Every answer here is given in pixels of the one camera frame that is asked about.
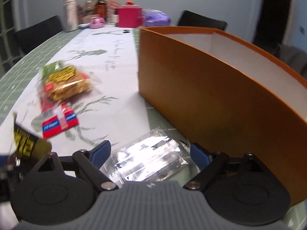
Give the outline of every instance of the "purple plastic bag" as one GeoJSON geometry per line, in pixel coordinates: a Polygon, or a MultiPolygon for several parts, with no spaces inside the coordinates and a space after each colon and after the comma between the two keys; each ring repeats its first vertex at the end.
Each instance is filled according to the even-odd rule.
{"type": "Polygon", "coordinates": [[[144,17],[144,27],[169,26],[171,24],[171,19],[163,12],[149,12],[144,17]]]}

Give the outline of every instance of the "table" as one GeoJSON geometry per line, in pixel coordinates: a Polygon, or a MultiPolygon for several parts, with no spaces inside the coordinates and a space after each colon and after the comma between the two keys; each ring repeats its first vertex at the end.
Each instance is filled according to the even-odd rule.
{"type": "MultiPolygon", "coordinates": [[[[73,32],[60,32],[54,37],[50,38],[39,47],[31,51],[23,59],[21,59],[8,73],[6,73],[0,80],[0,123],[2,124],[14,106],[17,99],[20,97],[24,89],[35,77],[40,67],[44,66],[50,61],[53,56],[58,53],[64,46],[66,46],[72,39],[77,37],[80,33],[84,33],[82,30],[76,30],[73,32]]],[[[133,32],[133,38],[135,42],[135,49],[139,50],[139,30],[135,29],[133,32]]],[[[148,116],[148,130],[154,129],[159,126],[164,126],[171,134],[178,140],[187,142],[187,140],[148,102],[145,102],[146,113],[148,116]]],[[[68,134],[67,138],[73,138],[72,134],[68,134]]],[[[196,173],[195,166],[192,164],[189,168],[184,169],[182,172],[174,176],[172,179],[176,179],[181,185],[186,183],[191,175],[196,173]]],[[[291,229],[300,229],[305,225],[306,210],[304,203],[293,207],[289,210],[285,223],[291,226],[291,229]]]]}

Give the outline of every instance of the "bag of cookies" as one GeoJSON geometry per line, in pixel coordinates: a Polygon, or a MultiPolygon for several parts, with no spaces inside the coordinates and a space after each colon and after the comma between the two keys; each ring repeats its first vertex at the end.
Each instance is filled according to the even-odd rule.
{"type": "Polygon", "coordinates": [[[41,85],[42,91],[49,99],[61,103],[76,94],[87,91],[92,87],[89,76],[69,65],[48,73],[43,69],[41,85]]]}

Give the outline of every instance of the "pink container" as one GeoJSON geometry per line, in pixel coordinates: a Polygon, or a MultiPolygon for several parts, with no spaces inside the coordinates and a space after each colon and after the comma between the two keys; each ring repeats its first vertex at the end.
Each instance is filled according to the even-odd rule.
{"type": "Polygon", "coordinates": [[[104,18],[94,17],[90,22],[90,28],[94,29],[104,27],[104,22],[104,18]]]}

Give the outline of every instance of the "clear plastic package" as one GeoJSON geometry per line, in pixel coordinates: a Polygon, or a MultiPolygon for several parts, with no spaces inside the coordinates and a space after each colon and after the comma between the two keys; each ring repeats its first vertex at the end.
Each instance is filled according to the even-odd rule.
{"type": "Polygon", "coordinates": [[[121,187],[126,181],[163,181],[183,166],[181,143],[161,128],[111,153],[102,172],[121,187]]]}

